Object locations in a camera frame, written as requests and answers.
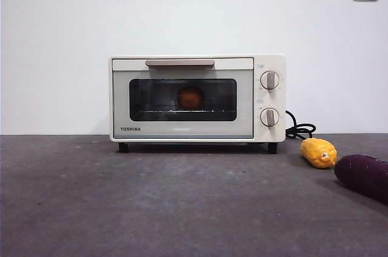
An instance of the oven glass window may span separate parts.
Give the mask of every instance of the oven glass window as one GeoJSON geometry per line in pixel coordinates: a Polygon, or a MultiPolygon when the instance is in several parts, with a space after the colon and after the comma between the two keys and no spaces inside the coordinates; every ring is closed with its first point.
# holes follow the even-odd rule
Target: oven glass window
{"type": "Polygon", "coordinates": [[[234,121],[234,79],[133,79],[132,121],[234,121]]]}

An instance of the oven control knob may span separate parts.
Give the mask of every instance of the oven control knob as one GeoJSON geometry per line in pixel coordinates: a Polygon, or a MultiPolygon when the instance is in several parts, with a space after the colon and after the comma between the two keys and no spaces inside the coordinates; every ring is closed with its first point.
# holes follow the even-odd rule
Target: oven control knob
{"type": "Polygon", "coordinates": [[[279,113],[273,108],[266,108],[260,114],[260,120],[263,125],[273,127],[279,121],[279,113]]]}
{"type": "Polygon", "coordinates": [[[265,89],[275,89],[279,85],[279,74],[275,71],[264,72],[261,75],[260,83],[265,89]]]}

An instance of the concrete floor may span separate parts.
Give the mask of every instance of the concrete floor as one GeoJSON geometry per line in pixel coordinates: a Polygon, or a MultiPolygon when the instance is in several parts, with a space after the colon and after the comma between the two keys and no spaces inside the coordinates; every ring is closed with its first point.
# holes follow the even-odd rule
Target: concrete floor
{"type": "MultiPolygon", "coordinates": [[[[325,135],[388,159],[388,135],[325,135]]],[[[388,206],[311,167],[300,140],[137,145],[1,137],[1,256],[386,256],[388,206]]]]}

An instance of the white toaster oven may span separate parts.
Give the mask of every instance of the white toaster oven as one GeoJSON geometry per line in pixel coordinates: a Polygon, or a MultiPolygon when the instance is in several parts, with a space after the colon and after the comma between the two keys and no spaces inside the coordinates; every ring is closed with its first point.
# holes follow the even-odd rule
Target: white toaster oven
{"type": "Polygon", "coordinates": [[[129,143],[285,140],[284,55],[128,56],[109,62],[110,139],[129,143]]]}

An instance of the black power cord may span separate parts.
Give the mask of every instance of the black power cord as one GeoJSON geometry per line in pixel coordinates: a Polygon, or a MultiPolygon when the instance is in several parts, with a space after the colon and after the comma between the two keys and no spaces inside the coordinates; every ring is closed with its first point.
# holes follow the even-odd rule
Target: black power cord
{"type": "Polygon", "coordinates": [[[300,134],[309,134],[309,138],[313,137],[313,132],[315,132],[316,127],[313,124],[296,124],[296,119],[293,114],[288,110],[286,113],[292,118],[293,126],[286,129],[286,137],[290,139],[295,139],[296,137],[305,140],[305,137],[300,134]]]}

